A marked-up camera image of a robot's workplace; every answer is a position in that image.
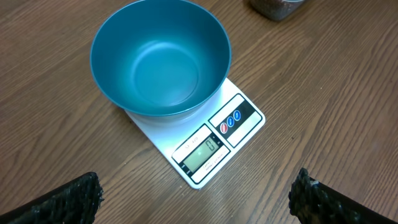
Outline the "white digital kitchen scale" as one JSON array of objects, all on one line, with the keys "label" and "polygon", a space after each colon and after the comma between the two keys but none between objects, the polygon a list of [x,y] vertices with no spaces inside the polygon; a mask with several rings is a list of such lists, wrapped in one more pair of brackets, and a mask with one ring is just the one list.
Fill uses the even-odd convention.
[{"label": "white digital kitchen scale", "polygon": [[263,112],[229,79],[193,111],[127,115],[194,189],[205,186],[266,123]]}]

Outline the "teal blue bowl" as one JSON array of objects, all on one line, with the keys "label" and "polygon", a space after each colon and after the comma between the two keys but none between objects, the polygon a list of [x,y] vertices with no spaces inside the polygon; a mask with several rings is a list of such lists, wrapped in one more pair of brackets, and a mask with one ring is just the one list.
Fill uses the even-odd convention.
[{"label": "teal blue bowl", "polygon": [[102,93],[145,116],[171,116],[209,100],[226,79],[232,48],[222,23],[191,1],[136,1],[101,25],[90,67]]}]

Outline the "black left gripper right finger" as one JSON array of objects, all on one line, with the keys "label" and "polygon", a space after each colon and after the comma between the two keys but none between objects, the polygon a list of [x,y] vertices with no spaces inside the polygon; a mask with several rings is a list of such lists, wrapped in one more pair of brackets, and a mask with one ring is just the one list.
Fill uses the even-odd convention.
[{"label": "black left gripper right finger", "polygon": [[291,186],[289,209],[304,224],[397,224],[313,179],[305,168]]}]

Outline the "clear plastic bean container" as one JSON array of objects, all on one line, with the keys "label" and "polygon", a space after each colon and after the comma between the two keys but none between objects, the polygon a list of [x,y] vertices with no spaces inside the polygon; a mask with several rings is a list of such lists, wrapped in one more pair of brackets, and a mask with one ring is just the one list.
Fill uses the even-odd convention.
[{"label": "clear plastic bean container", "polygon": [[298,9],[305,0],[249,0],[250,5],[272,21],[282,21]]}]

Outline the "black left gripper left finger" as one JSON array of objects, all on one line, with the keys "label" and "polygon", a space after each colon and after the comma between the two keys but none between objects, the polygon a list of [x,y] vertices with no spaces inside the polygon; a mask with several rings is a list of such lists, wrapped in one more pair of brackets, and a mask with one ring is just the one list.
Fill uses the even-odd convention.
[{"label": "black left gripper left finger", "polygon": [[1,223],[92,224],[103,200],[99,177],[87,172],[1,215]]}]

